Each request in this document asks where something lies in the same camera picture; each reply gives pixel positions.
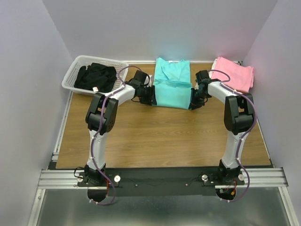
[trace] black cloth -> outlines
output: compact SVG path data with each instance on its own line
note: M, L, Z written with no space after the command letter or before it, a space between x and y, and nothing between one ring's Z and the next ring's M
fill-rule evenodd
M116 79L115 67L92 63L87 68L82 66L79 69L74 87L85 90L97 87L99 92L108 93L112 91Z

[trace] wooden tabletop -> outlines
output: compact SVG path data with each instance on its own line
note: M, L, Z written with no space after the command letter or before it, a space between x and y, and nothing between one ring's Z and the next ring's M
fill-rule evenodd
M154 74L155 65L140 65ZM195 74L211 64L191 64ZM127 80L136 69L130 69ZM89 156L90 135L85 123L92 97L73 94L58 156L57 169L84 166ZM205 106L190 111L153 107L127 101L118 107L114 128L106 146L107 167L216 166L227 141L224 105L210 98ZM242 154L244 165L270 165L259 127L249 134Z

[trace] robotic arm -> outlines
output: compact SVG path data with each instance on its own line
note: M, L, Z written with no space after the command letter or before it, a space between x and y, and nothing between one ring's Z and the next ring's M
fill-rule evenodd
M95 181L101 181L103 178L98 173L93 160L97 166L105 171L105 145L108 133L114 126L117 108L119 105L134 97L139 97L140 103L152 105L156 103L155 88L145 87L148 75L141 71L137 71L134 78L127 82L124 89L115 93L110 97L106 97L101 93L96 93L91 102L89 111L86 116L86 123L91 137L91 147L94 150L94 157L89 156L85 166L85 176ZM196 74L199 89L192 89L190 109L196 109L205 105L205 100L212 96L218 98L225 104L224 124L228 130L228 139L226 150L223 158L220 160L218 167L218 179L221 183L224 181L232 181L240 174L240 166L236 159L239 139L253 124L254 112L250 104L241 96L238 96L226 90L219 80L212 80L209 78L208 71L200 71ZM253 97L251 94L245 94L251 101ZM103 114L102 127L99 133L101 121L102 106L105 106ZM238 158L240 159L243 145L245 142L241 141Z

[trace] teal cloth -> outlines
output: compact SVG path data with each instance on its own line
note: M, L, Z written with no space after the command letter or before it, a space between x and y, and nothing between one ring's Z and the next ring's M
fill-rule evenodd
M190 62L169 63L158 58L155 68L157 106L188 109L191 99Z

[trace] pink towel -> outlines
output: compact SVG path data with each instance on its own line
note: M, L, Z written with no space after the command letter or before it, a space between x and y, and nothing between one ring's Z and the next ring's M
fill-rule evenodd
M253 68L250 66L239 66L219 56L214 69L225 72L230 76L231 80L225 82L225 85L232 89L247 93L249 89L253 87ZM228 80L227 76L220 72L213 72L211 79L219 79L221 81Z

